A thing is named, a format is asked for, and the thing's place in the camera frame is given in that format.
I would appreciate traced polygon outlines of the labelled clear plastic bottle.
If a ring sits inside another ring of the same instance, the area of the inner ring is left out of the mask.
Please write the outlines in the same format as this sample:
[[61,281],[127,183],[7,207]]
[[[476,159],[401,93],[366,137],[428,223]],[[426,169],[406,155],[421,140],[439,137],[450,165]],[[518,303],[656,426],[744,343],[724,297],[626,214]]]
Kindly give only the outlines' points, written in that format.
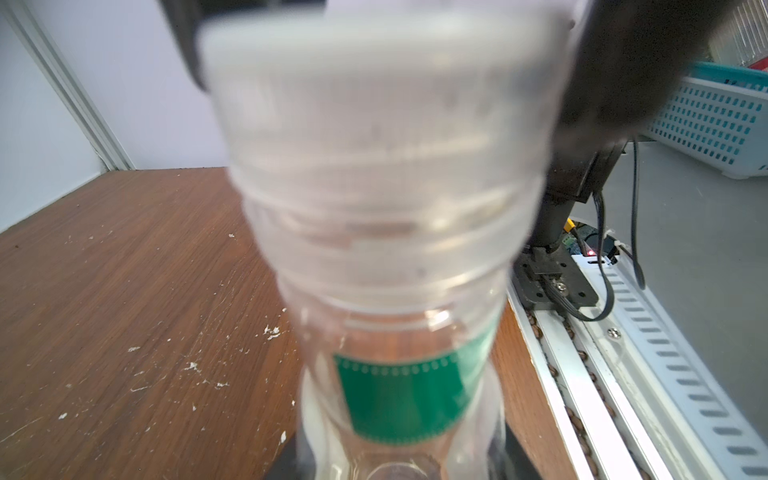
[[508,479],[490,352],[538,171],[230,171],[300,347],[301,479]]

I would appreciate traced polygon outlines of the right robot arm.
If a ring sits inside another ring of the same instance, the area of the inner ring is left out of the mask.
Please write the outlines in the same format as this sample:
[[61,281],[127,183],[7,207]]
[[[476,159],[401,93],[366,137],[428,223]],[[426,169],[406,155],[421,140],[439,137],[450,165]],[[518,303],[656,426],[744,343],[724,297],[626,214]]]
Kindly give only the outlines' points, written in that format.
[[576,66],[556,129],[556,155],[533,246],[554,247],[556,224],[605,184],[616,163],[607,144],[657,113],[733,1],[571,2]]

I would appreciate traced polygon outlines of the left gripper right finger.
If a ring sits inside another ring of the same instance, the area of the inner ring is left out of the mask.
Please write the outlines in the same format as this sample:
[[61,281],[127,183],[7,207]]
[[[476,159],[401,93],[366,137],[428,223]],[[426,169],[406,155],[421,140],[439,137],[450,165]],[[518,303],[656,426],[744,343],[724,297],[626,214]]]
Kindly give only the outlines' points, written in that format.
[[494,478],[497,480],[541,480],[533,465],[507,423],[499,428],[494,438]]

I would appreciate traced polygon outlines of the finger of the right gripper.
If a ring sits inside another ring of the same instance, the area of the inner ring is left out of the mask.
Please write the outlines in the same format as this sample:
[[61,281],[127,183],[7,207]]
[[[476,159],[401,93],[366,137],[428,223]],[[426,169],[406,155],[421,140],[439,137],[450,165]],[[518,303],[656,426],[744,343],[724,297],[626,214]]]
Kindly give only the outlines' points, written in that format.
[[554,151],[587,155],[644,128],[733,1],[595,1],[578,43]]
[[199,27],[222,15],[234,13],[271,12],[282,9],[323,9],[325,0],[160,0],[158,2],[170,27],[184,64],[194,83],[206,90],[196,47]]

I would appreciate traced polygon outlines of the right electronics board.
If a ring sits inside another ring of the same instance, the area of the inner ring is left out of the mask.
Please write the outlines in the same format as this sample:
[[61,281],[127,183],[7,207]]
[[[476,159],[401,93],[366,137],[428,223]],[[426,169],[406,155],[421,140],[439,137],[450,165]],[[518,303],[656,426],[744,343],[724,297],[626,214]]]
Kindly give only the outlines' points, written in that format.
[[[568,219],[561,236],[561,244],[570,255],[595,257],[598,248],[598,230],[589,224]],[[602,252],[611,264],[618,261],[620,248],[613,229],[606,230]]]

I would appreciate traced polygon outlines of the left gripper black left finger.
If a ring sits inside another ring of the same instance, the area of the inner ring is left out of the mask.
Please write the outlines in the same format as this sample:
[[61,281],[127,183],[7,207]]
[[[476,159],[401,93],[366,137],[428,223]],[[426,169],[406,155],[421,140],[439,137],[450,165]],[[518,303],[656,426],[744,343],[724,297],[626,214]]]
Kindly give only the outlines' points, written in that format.
[[312,449],[301,431],[284,445],[267,470],[265,480],[312,480]]

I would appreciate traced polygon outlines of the aluminium front rail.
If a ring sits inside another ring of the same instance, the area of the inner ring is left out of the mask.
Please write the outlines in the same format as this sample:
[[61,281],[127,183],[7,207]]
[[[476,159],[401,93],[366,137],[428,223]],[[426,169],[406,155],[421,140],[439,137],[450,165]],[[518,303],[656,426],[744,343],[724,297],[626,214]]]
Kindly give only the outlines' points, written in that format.
[[574,307],[546,287],[554,309],[528,310],[509,289],[518,323],[578,479],[763,479],[767,447],[648,290],[625,248],[572,255],[598,295]]

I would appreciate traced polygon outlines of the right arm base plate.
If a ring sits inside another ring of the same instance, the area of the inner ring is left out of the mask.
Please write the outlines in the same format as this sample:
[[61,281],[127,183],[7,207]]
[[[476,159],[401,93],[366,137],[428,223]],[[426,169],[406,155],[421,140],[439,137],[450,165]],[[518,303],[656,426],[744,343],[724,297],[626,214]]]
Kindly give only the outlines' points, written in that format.
[[528,310],[554,309],[546,287],[574,307],[594,307],[598,295],[565,246],[529,247],[513,263],[512,285]]

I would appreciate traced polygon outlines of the white bottle cap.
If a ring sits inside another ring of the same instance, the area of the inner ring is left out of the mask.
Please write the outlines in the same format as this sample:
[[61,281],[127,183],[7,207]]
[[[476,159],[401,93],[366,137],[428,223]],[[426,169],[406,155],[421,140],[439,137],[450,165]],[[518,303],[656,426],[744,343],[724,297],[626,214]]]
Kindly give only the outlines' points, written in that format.
[[533,7],[243,13],[197,50],[244,196],[415,210],[542,186],[566,24]]

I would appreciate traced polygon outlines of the teal plastic basket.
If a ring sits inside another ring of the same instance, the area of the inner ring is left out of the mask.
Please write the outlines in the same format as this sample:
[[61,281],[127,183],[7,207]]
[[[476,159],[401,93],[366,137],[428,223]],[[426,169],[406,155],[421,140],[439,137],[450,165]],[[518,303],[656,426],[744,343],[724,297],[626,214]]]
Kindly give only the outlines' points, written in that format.
[[726,177],[765,177],[767,73],[696,62],[643,134]]

